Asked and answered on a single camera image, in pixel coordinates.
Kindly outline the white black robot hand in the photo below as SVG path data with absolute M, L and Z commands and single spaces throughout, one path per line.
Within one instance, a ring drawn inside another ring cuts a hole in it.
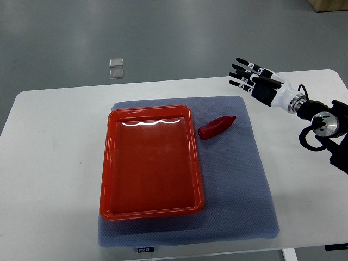
M 242 83 L 230 80 L 230 85 L 251 92 L 253 98 L 269 107 L 295 108 L 304 102 L 304 94 L 294 90 L 279 74 L 242 58 L 236 58 L 236 61 L 242 65 L 232 64 L 231 67 L 235 72 L 230 72 L 229 76 Z

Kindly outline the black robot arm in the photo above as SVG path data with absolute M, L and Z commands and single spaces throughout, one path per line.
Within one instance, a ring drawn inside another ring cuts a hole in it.
M 328 150 L 330 164 L 347 172 L 347 104 L 333 100 L 329 107 L 310 99 L 303 84 L 293 89 L 288 80 L 270 69 L 242 58 L 236 61 L 229 83 L 268 107 L 308 120 L 309 126 L 299 135 L 301 146 L 313 152 Z

